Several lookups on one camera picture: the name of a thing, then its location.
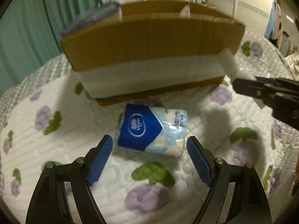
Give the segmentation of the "large floral tissue pack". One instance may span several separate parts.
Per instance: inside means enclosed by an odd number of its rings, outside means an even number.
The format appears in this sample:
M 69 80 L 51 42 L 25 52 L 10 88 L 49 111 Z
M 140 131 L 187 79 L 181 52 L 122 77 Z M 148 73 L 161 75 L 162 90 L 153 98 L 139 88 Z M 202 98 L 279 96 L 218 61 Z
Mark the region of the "large floral tissue pack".
M 82 28 L 96 23 L 122 21 L 121 4 L 109 2 L 101 7 L 93 7 L 77 15 L 60 31 L 60 36 L 66 36 Z

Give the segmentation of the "white green plush ring toy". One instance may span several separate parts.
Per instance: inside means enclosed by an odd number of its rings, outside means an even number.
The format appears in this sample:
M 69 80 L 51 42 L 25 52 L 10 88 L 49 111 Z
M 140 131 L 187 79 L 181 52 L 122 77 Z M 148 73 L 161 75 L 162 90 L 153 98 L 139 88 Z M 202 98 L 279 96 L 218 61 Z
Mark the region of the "white green plush ring toy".
M 189 5 L 185 5 L 182 10 L 180 11 L 180 17 L 182 18 L 189 18 L 191 17 L 191 9 Z

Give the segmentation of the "crumpled beige clothes pile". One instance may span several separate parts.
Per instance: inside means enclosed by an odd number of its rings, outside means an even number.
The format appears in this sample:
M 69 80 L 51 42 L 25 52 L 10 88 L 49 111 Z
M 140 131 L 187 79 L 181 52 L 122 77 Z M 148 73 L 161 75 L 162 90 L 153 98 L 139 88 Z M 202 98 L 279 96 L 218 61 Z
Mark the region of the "crumpled beige clothes pile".
M 292 53 L 291 55 L 285 57 L 285 60 L 295 80 L 299 81 L 299 54 Z

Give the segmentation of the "hanging blue clothes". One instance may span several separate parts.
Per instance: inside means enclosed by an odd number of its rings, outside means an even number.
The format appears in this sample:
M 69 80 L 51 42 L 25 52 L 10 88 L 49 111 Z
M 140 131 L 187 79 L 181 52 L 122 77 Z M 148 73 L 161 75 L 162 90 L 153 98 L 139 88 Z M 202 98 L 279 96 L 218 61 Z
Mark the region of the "hanging blue clothes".
M 282 27 L 281 17 L 282 17 L 282 13 L 281 13 L 280 5 L 276 0 L 273 0 L 269 21 L 264 36 L 276 48 L 280 48 L 281 41 L 282 41 L 283 27 Z

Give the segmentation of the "floral quilted bedspread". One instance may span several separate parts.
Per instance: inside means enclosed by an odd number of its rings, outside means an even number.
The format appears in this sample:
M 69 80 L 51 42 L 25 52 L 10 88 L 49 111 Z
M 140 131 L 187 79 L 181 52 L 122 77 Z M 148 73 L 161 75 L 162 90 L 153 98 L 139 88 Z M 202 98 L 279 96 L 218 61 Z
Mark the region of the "floral quilted bedspread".
M 268 107 L 234 92 L 229 78 L 217 86 L 138 100 L 187 111 L 187 135 L 196 136 L 229 164 L 253 163 L 276 221 L 292 201 L 298 131 Z M 73 71 L 20 101 L 1 128 L 1 197 L 18 222 L 45 164 L 73 162 L 104 135 L 116 136 L 124 103 L 101 107 Z M 191 223 L 209 188 L 187 153 L 159 156 L 115 147 L 92 188 L 108 223 Z

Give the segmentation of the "white wardrobe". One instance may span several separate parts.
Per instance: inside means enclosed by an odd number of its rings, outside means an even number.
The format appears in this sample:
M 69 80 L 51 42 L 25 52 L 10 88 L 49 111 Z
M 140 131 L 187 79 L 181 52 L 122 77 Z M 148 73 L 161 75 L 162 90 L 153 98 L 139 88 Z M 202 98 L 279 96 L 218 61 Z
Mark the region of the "white wardrobe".
M 242 21 L 257 33 L 264 34 L 273 0 L 211 0 L 220 10 Z

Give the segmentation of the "blue small tissue pack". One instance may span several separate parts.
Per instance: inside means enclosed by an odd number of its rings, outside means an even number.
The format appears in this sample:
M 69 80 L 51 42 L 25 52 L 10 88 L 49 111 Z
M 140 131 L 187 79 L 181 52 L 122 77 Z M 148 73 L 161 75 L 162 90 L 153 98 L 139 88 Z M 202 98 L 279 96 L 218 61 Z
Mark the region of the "blue small tissue pack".
M 187 111 L 127 104 L 120 120 L 117 145 L 179 157 L 187 139 Z

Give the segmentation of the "brown cardboard box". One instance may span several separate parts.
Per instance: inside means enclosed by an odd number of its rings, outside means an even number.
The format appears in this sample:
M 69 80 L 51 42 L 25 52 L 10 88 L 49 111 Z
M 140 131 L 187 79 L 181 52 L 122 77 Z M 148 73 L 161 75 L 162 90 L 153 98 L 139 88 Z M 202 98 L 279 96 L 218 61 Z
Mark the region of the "brown cardboard box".
M 180 17 L 185 5 L 191 17 Z M 218 10 L 178 0 L 122 4 L 122 21 L 92 24 L 60 46 L 101 106 L 219 84 L 217 55 L 239 49 L 245 25 Z

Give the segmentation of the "grey checked blanket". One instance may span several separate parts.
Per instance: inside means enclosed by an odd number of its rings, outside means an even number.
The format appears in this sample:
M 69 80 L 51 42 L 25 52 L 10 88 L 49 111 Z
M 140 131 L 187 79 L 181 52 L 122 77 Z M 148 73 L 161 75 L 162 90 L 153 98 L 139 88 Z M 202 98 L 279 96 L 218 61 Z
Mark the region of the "grey checked blanket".
M 61 54 L 49 60 L 36 72 L 26 76 L 17 86 L 6 90 L 1 95 L 1 128 L 6 126 L 9 114 L 20 101 L 40 90 L 45 84 L 71 71 L 70 62 L 64 54 Z

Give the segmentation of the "teal curtain left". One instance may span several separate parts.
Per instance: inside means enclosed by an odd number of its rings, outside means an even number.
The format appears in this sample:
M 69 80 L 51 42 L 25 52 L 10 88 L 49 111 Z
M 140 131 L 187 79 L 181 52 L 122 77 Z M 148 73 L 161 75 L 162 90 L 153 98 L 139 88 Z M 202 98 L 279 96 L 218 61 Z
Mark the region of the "teal curtain left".
M 61 54 L 60 32 L 102 0 L 12 0 L 1 17 L 1 93 Z

